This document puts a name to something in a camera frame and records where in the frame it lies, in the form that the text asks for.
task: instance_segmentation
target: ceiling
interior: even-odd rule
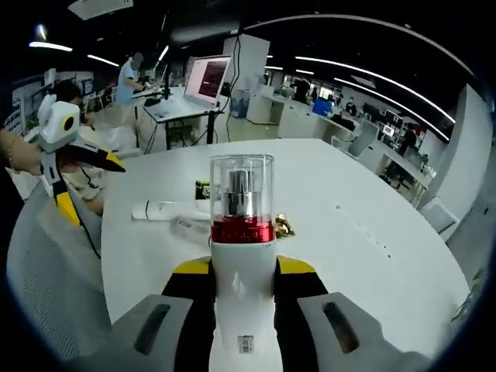
[[[218,25],[226,15],[239,19],[244,28],[287,16],[332,14],[361,18],[296,19],[250,28],[245,33],[269,40],[270,54],[274,55],[270,64],[283,67],[288,74],[298,68],[314,72],[313,77],[322,81],[342,78],[355,82],[351,74],[369,78],[342,67],[296,60],[295,56],[334,60],[404,84],[447,112],[456,108],[458,95],[466,83],[485,95],[485,89],[496,82],[496,72],[491,68],[496,62],[491,54],[491,19],[485,15],[489,13],[481,9],[470,14],[467,7],[427,11],[419,5],[392,9],[374,4],[373,8],[367,8],[323,0],[305,0],[296,5],[281,0],[134,0],[130,9],[83,21],[67,9],[71,3],[70,0],[51,0],[17,4],[18,9],[14,11],[9,8],[9,14],[21,15],[16,18],[15,27],[2,30],[12,48],[10,55],[14,56],[10,71],[13,77],[40,74],[54,66],[58,70],[118,73],[115,67],[88,59],[87,54],[122,64],[127,55],[138,50],[154,64],[169,43],[169,32],[178,25],[187,25],[192,19],[202,21],[204,25],[200,30],[207,30]],[[366,19],[388,22],[402,29],[365,22]],[[72,47],[74,51],[28,48],[28,43],[36,39],[34,30],[39,23],[46,27],[47,41]],[[409,30],[446,48],[474,75],[437,47],[409,34]],[[222,51],[222,40],[214,38],[193,43],[190,48],[179,50],[176,56],[185,58],[219,51]],[[374,83],[377,92],[409,107],[430,122],[440,127],[449,123],[412,94],[380,79],[375,78]]]

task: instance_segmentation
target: gold object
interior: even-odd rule
[[[286,215],[284,213],[279,213],[276,215],[276,237],[278,239],[285,238],[288,236],[293,236],[295,231],[291,227],[286,219]]]

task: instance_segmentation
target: office floor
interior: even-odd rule
[[[97,128],[117,125],[112,108],[89,115],[95,117]],[[226,127],[216,125],[215,130],[218,133],[219,142],[226,142]],[[246,119],[231,118],[229,133],[232,142],[276,139],[277,126],[259,126]],[[472,211],[448,241],[448,247],[465,274],[469,285],[477,271],[487,265],[496,231],[496,150],[494,147],[487,168],[494,171],[488,171],[486,175],[482,187],[486,192],[479,195]]]

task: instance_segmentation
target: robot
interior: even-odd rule
[[[70,159],[107,171],[124,172],[125,169],[115,155],[79,136],[80,110],[77,105],[57,102],[56,95],[46,95],[38,110],[38,122],[43,186],[55,199],[62,215],[80,226],[81,218],[60,173],[59,160]]]
[[[311,265],[277,255],[273,174],[268,155],[214,157],[212,255],[178,266],[162,295],[120,318],[109,342],[74,369],[424,370],[427,358],[388,343],[381,324],[329,293]]]

